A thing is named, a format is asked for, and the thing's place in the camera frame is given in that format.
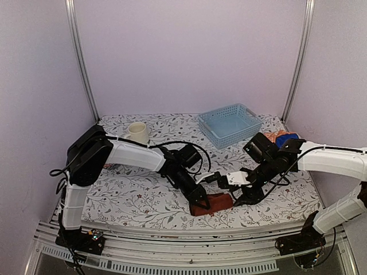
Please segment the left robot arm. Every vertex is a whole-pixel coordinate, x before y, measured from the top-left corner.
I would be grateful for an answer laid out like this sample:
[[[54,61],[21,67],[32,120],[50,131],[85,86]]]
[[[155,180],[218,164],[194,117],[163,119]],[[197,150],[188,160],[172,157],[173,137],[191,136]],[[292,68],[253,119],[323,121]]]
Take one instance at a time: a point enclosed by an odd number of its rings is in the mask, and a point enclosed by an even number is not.
[[[93,125],[67,150],[66,190],[62,207],[63,239],[72,248],[85,244],[85,236],[78,229],[87,192],[100,176],[106,164],[120,164],[144,168],[158,173],[181,191],[191,206],[209,210],[205,189],[193,178],[188,168],[200,160],[202,147],[181,141],[180,149],[169,150],[167,143],[145,145],[121,137],[109,136],[102,126]]]

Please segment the brown towel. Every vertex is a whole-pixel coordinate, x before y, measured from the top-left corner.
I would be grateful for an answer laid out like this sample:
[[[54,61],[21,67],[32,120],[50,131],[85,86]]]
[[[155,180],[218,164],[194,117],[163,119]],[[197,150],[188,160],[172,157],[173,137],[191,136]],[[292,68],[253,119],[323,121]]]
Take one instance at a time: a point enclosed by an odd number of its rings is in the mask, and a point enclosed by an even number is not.
[[[190,207],[190,214],[194,217],[213,214],[219,212],[221,210],[231,209],[233,207],[233,199],[229,194],[226,193],[218,193],[218,194],[209,194],[208,199],[210,202],[210,209],[201,209],[199,207]]]

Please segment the blue towel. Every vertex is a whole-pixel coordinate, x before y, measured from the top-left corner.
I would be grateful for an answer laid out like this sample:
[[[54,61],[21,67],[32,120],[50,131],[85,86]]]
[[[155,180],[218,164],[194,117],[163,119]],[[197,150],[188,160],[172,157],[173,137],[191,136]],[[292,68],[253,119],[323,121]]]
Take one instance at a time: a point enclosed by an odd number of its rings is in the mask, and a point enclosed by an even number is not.
[[[286,141],[290,139],[299,139],[299,136],[296,133],[283,133],[276,137],[275,144],[278,147],[281,147]]]

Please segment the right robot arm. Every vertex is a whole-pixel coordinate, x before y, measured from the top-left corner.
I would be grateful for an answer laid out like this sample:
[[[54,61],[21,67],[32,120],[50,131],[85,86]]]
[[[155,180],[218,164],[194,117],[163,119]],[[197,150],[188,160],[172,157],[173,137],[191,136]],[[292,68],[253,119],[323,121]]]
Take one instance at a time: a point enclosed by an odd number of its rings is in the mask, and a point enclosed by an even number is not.
[[[242,190],[235,206],[260,203],[268,196],[263,186],[288,172],[317,171],[360,180],[348,195],[307,218],[296,238],[300,249],[308,250],[318,242],[319,235],[366,212],[366,148],[327,146],[304,139],[287,139],[277,146],[257,133],[243,150],[258,166],[226,175],[231,186]]]

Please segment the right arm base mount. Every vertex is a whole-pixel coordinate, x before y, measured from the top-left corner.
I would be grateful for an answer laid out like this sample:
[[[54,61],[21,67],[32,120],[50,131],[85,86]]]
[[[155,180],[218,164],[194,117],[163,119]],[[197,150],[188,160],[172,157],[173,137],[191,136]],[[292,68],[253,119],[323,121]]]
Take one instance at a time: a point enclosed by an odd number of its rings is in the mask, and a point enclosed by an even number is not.
[[[313,228],[313,221],[306,221],[299,233],[279,237],[275,241],[275,248],[281,256],[321,248],[326,244],[323,234]]]

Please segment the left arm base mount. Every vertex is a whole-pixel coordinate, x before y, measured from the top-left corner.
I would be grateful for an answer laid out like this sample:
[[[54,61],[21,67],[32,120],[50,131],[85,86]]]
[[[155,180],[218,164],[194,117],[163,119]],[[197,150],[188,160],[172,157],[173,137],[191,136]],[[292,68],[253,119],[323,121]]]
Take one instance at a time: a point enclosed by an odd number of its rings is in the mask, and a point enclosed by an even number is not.
[[[72,251],[85,252],[100,256],[105,244],[104,233],[100,230],[92,229],[82,232],[82,229],[67,230],[63,227],[59,229],[55,244]]]

